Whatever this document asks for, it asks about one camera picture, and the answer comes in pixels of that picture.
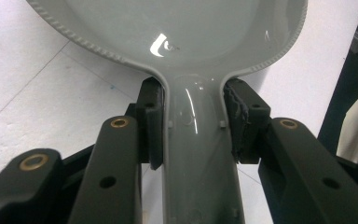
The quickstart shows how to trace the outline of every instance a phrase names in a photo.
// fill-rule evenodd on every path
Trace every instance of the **gray ceramic dish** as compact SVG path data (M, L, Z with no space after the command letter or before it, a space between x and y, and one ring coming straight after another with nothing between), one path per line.
M222 89L280 59L307 0L28 0L57 31L164 86L164 222L244 223Z

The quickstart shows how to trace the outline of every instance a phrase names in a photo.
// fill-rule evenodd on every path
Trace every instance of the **white table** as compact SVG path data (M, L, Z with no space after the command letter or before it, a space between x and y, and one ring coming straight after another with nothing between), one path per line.
M244 78L272 117L298 119L317 135L357 22L358 0L309 1L292 49ZM31 148L57 148L67 157L91 145L102 122L135 101L146 77L68 43L25 1L0 1L0 170ZM256 166L239 169L247 223L270 223ZM161 221L160 183L160 171L145 171L144 210L152 224Z

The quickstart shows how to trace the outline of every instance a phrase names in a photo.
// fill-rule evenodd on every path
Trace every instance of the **scalloped rim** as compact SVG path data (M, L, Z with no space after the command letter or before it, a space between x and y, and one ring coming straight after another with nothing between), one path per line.
M58 32L60 32L62 35L66 36L68 39L70 39L71 41L75 42L76 44L78 44L79 46L88 49L91 52L94 52L100 56L103 56L106 59L109 59L113 62L117 62L117 63L128 63L128 64L133 64L135 66L140 66L140 64L136 63L136 62L131 62L131 60L117 54L114 53L112 51L108 51L98 45L93 44L92 42L90 42L88 39L85 39L79 35L77 35L75 32L73 32L72 30L66 28L65 26L63 26L62 24L60 24L57 20L55 20L52 16L50 16L48 14L48 12L42 7L40 6L40 4L36 1L36 0L27 0L29 5L40 15L40 17L42 17L48 24L50 24L54 29L56 29ZM278 60L280 60L281 57L283 57L283 55L285 55L289 49L296 43L298 37L300 36L301 30L303 28L306 16L307 16L307 7L308 7L308 0L305 1L305 4L302 8L302 12L301 12L301 17L300 17L300 21L299 21L299 25L292 37L292 39L289 41L289 43L283 48L283 50L275 55L274 57L259 63L257 65L253 65L251 67L245 68L243 70L241 70L240 73L235 72L235 74L237 76L243 76L246 74L250 74L250 73L254 73L257 72L261 69L264 69L266 67L269 67L270 65L272 65L273 63L276 63Z

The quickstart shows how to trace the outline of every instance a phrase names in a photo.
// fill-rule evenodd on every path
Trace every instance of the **brass ring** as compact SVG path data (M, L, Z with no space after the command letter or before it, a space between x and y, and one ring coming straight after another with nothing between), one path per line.
M114 128L123 128L129 124L129 121L127 119L114 119L110 125Z
M296 129L298 127L297 123L290 119L281 119L279 122L287 129Z
M27 164L28 161L32 160L32 159L41 159L39 162L37 163L33 163L31 165ZM25 158L25 160L23 160L20 163L20 169L22 171L32 171L32 170L36 170L37 168L43 166L44 164L46 164L46 162L48 162L48 155L45 154L34 154L31 155L27 158Z

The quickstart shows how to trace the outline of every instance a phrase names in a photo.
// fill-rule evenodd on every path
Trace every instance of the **black fabric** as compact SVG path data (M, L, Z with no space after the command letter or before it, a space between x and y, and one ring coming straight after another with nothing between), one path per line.
M333 155L337 153L339 135L345 115L358 99L358 57L349 52L336 89L324 117L318 140Z

